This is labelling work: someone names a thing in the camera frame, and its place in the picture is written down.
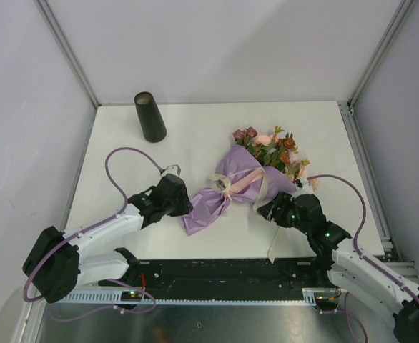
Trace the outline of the purple wrapping paper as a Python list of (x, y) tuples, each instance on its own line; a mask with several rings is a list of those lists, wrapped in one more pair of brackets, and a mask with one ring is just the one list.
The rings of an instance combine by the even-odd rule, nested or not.
[(280, 192), (295, 193), (297, 187), (273, 166), (263, 166), (240, 145), (233, 146), (209, 178), (208, 187), (192, 198), (193, 210), (182, 217), (191, 236), (215, 222), (232, 202), (258, 206)]

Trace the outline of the cream printed ribbon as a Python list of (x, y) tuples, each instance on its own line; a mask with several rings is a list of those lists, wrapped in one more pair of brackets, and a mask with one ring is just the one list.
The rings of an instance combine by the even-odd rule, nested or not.
[(213, 176), (200, 201), (205, 228), (199, 234), (207, 258), (268, 256), (276, 228), (256, 210), (266, 203), (270, 187), (271, 178), (262, 167)]

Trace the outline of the artificial flower bunch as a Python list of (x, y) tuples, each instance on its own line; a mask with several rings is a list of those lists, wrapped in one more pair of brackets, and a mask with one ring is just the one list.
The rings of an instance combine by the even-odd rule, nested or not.
[(235, 143), (243, 146), (261, 166), (273, 167), (296, 186), (302, 186), (301, 179), (307, 178), (310, 160), (300, 156), (292, 132), (275, 126), (272, 134), (259, 134), (250, 126), (238, 129), (232, 135)]

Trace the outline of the pink wrapping paper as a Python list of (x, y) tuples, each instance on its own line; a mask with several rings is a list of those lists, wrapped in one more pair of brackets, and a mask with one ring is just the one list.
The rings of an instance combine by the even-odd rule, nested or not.
[(263, 176), (265, 175), (264, 169), (262, 167), (259, 167), (240, 171), (236, 174), (233, 174), (233, 176), (237, 176), (238, 174), (243, 173), (245, 173), (245, 175), (240, 180), (229, 185), (229, 189), (227, 191), (228, 194), (239, 194), (243, 189), (247, 188), (253, 182), (256, 182), (257, 180), (263, 178)]

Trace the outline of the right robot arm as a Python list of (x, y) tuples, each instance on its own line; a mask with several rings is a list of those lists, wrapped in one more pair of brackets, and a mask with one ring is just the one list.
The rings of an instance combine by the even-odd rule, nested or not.
[(358, 248), (347, 231), (326, 218), (315, 195), (281, 192), (257, 213), (306, 236), (316, 254), (310, 269), (316, 285), (344, 289), (382, 318), (399, 342), (419, 342), (419, 284)]

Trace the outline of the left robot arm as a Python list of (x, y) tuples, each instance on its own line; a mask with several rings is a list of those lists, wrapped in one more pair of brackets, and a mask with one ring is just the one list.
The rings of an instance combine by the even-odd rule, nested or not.
[(67, 232), (55, 227), (44, 229), (22, 270), (48, 303), (58, 302), (75, 287), (92, 282), (117, 280), (129, 286), (137, 281), (139, 269), (128, 249), (96, 256), (92, 251), (164, 216), (181, 217), (191, 210), (185, 182), (177, 175), (165, 174), (158, 185), (131, 196), (118, 212), (99, 223)]

